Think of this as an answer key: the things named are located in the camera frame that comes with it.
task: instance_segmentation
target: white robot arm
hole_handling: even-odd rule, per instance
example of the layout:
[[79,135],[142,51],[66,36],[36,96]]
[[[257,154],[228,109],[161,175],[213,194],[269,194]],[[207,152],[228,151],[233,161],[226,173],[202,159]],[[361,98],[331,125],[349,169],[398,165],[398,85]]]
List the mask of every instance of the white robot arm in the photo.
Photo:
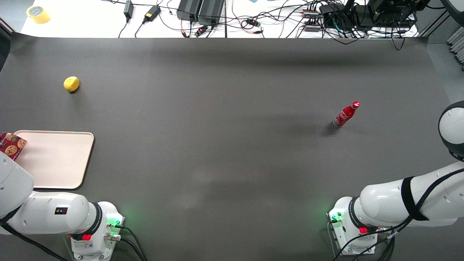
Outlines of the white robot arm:
[[[399,225],[408,217],[413,218],[408,226],[435,227],[452,225],[464,216],[464,101],[445,109],[438,131],[450,154],[460,162],[422,176],[366,186],[359,197],[343,197],[328,212],[343,255],[364,252],[377,242],[377,234],[370,233]],[[450,173],[452,176],[443,180]],[[420,198],[436,181],[439,185],[417,209]],[[362,234],[367,235],[352,240]]]
[[109,202],[33,191],[32,176],[0,153],[0,234],[68,234],[77,260],[110,260],[124,217]]

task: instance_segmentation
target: tape roll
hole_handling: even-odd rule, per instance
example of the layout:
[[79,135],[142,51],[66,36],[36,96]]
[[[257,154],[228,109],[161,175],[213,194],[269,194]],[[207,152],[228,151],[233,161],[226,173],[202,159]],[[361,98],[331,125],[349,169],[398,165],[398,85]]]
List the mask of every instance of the tape roll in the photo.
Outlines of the tape roll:
[[44,24],[50,21],[50,15],[47,11],[40,6],[32,6],[26,10],[27,16],[29,16],[36,24]]

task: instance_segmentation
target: white table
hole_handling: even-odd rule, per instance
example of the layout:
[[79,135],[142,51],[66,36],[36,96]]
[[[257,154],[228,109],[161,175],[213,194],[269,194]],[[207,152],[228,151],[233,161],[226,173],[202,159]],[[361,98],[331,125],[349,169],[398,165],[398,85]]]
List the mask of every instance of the white table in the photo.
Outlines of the white table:
[[[158,4],[162,7],[167,6],[169,0],[158,0]],[[142,26],[137,33],[138,38],[182,38],[180,31],[172,30],[166,27],[163,22],[173,29],[180,29],[180,20],[177,19],[175,9],[179,6],[180,0],[171,0],[169,7],[172,8],[172,15],[169,14],[167,8],[161,8],[161,14],[156,17],[153,22],[148,22]],[[233,13],[237,16],[248,15],[254,16],[263,11],[270,11],[282,6],[285,0],[257,0],[253,3],[250,0],[226,0],[222,16],[234,18]],[[364,0],[357,0],[358,3],[364,5]],[[133,0],[134,4],[156,5],[156,0]],[[305,2],[302,0],[289,0],[285,3],[286,6],[302,5]],[[117,38],[119,32],[124,27],[126,20],[123,15],[124,4],[112,4],[108,1],[101,0],[35,0],[35,5],[44,7],[51,16],[51,20],[45,24],[36,24],[32,19],[27,18],[21,33],[40,37],[67,37],[67,38]],[[150,9],[149,6],[134,6],[134,12],[129,24],[121,33],[121,38],[133,38],[137,28],[140,26],[143,16]],[[281,16],[286,17],[295,7],[285,8],[281,12]],[[290,34],[289,38],[296,37],[295,26],[301,20],[301,14],[294,13],[284,24],[282,38]],[[261,18],[258,20],[264,29],[266,38],[278,38],[281,34],[283,23],[276,22],[270,18]],[[237,20],[227,19],[227,23],[231,26],[238,26]],[[189,33],[189,22],[183,22],[183,28],[186,33]],[[198,23],[193,24],[193,28],[201,27]],[[417,33],[417,28],[413,27],[410,31],[403,34],[403,37],[412,37]],[[226,36],[225,25],[217,26],[209,37],[224,38]],[[382,34],[375,33],[370,35],[370,38],[381,37]],[[227,27],[228,38],[262,38],[260,34],[247,33],[240,28]],[[303,32],[300,38],[321,38],[322,33]]]

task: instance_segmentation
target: gray mat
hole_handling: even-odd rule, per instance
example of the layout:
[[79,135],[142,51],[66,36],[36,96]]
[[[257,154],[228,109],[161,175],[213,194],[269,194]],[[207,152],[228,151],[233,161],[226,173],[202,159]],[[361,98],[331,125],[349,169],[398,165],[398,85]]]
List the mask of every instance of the gray mat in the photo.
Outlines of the gray mat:
[[[449,101],[425,43],[16,34],[0,122],[92,132],[76,193],[114,203],[152,261],[329,261],[325,212],[338,198],[453,162],[437,131]],[[68,76],[82,81],[74,94]],[[463,229],[405,229],[392,260],[460,260]],[[66,254],[59,236],[33,238]],[[12,236],[0,235],[0,253],[51,260]],[[136,256],[119,243],[113,260]]]

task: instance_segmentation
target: coca-cola bottle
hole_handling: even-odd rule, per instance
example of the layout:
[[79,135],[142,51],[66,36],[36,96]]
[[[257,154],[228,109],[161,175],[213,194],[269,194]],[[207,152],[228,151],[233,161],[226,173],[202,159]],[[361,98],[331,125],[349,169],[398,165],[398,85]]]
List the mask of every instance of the coca-cola bottle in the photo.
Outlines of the coca-cola bottle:
[[353,102],[350,106],[343,109],[338,116],[334,119],[334,125],[337,127],[342,127],[351,117],[353,117],[356,109],[359,108],[359,102]]

